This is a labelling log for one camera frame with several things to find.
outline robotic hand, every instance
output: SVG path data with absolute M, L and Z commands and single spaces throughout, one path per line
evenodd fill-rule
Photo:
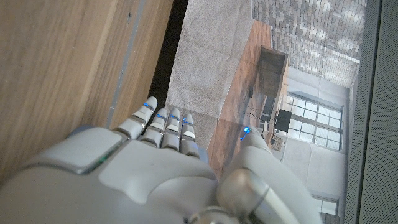
M 150 97 L 115 130 L 87 129 L 33 158 L 1 186 L 0 222 L 320 223 L 256 129 L 245 128 L 218 182 L 199 159 L 192 116 L 160 109 L 148 124 L 156 106 Z

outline wooden panel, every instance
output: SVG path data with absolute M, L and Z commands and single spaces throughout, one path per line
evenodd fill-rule
M 0 3 L 0 180 L 74 128 L 116 2 Z
M 80 125 L 105 127 L 140 0 L 119 1 Z
M 0 2 L 0 182 L 79 125 L 104 126 L 139 2 Z M 129 62 L 146 59 L 141 72 L 129 68 L 142 86 L 130 85 L 124 91 L 128 96 L 139 92 L 142 100 L 171 8 L 171 1 L 143 2 L 135 42 L 145 47 L 133 49 L 135 57 L 132 54 Z M 117 111 L 131 113 L 125 109 Z
M 121 124 L 148 97 L 172 4 L 172 0 L 146 0 L 111 128 Z
M 259 91 L 265 88 L 267 83 L 263 82 L 261 85 L 255 85 L 256 80 L 259 82 L 257 65 L 262 46 L 271 47 L 271 28 L 267 24 L 254 21 L 225 99 L 216 131 L 207 149 L 209 164 L 218 177 L 221 176 L 223 168 L 229 164 L 234 154 L 240 149 L 241 141 L 238 136 L 244 127 L 243 124 L 253 122 L 250 117 L 245 115 L 249 105 L 247 101 L 248 89 L 251 86 L 254 87 L 253 98 L 258 101 L 257 104 L 263 105 L 265 100 L 264 97 L 261 97 L 263 92 L 259 93 Z

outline ceiling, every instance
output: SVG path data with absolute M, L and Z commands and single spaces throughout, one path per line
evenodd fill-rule
M 289 66 L 351 88 L 359 70 L 365 0 L 252 0 Z

